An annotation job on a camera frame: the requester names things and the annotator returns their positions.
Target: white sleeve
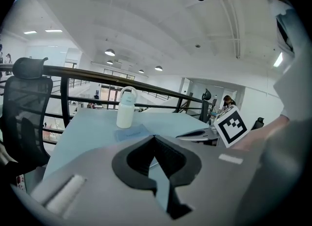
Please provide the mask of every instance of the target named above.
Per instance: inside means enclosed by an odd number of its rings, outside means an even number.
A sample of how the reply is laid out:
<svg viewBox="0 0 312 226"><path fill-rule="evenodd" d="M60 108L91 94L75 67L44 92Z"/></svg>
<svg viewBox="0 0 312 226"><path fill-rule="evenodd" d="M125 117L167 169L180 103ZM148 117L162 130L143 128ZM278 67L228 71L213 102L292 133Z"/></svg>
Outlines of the white sleeve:
<svg viewBox="0 0 312 226"><path fill-rule="evenodd" d="M301 54L295 57L291 67L277 81L274 88L284 104L281 115L290 120L302 121L312 118L312 47L304 46Z"/></svg>
<svg viewBox="0 0 312 226"><path fill-rule="evenodd" d="M285 116L286 118L289 119L287 111L285 110L285 108L282 110L281 115Z"/></svg>

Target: bottle handle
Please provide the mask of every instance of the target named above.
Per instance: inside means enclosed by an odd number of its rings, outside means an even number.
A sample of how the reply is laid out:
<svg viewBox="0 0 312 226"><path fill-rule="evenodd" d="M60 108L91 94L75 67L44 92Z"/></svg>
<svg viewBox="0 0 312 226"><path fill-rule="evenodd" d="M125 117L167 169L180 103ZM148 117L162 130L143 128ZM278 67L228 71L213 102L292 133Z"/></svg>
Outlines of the bottle handle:
<svg viewBox="0 0 312 226"><path fill-rule="evenodd" d="M122 94L125 92L125 90L128 90L128 89L131 89L131 90L134 90L134 93L135 93L135 103L137 102L137 89L135 89L134 87L132 86L126 86L124 87L121 91L120 91L120 99L122 97Z"/></svg>

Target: fluorescent light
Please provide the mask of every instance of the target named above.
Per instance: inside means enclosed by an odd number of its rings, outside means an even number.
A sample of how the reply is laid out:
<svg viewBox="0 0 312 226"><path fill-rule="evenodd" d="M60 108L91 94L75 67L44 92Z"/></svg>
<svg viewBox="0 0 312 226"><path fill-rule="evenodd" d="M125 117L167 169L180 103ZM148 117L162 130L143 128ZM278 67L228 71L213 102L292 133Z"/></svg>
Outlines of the fluorescent light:
<svg viewBox="0 0 312 226"><path fill-rule="evenodd" d="M115 56L115 51L113 49L107 49L105 51L105 54L107 54L109 56Z"/></svg>
<svg viewBox="0 0 312 226"><path fill-rule="evenodd" d="M45 30L47 33L61 33L62 30Z"/></svg>
<svg viewBox="0 0 312 226"><path fill-rule="evenodd" d="M155 70L157 70L157 71L160 71L160 72L161 72L161 71L162 71L162 67L161 67L160 65L158 65L158 66L156 66L156 67L155 67Z"/></svg>
<svg viewBox="0 0 312 226"><path fill-rule="evenodd" d="M32 33L37 33L37 32L36 31L24 32L24 34L32 34Z"/></svg>
<svg viewBox="0 0 312 226"><path fill-rule="evenodd" d="M274 67L279 67L279 65L282 63L282 61L283 61L283 55L282 55L282 53L278 56L278 58L277 58L277 60L276 60L276 62L274 63Z"/></svg>

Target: chair headrest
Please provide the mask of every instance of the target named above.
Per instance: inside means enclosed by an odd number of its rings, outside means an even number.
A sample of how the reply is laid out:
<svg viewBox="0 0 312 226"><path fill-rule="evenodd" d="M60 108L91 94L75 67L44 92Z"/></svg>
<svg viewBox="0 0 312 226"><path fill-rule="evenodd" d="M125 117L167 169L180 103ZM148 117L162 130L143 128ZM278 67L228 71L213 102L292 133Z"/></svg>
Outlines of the chair headrest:
<svg viewBox="0 0 312 226"><path fill-rule="evenodd" d="M13 74L20 79L38 79L42 77L43 64L48 60L35 60L30 58L19 58L13 65Z"/></svg>

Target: mesh chair back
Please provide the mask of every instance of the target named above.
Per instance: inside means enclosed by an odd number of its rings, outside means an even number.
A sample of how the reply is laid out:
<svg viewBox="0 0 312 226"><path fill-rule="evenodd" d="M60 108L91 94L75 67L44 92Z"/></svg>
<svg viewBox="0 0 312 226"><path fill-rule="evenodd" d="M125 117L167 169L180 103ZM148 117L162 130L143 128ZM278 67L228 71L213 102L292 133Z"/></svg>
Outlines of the mesh chair back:
<svg viewBox="0 0 312 226"><path fill-rule="evenodd" d="M3 143L19 163L43 166L49 155L43 147L42 124L53 82L50 78L10 77L3 96Z"/></svg>

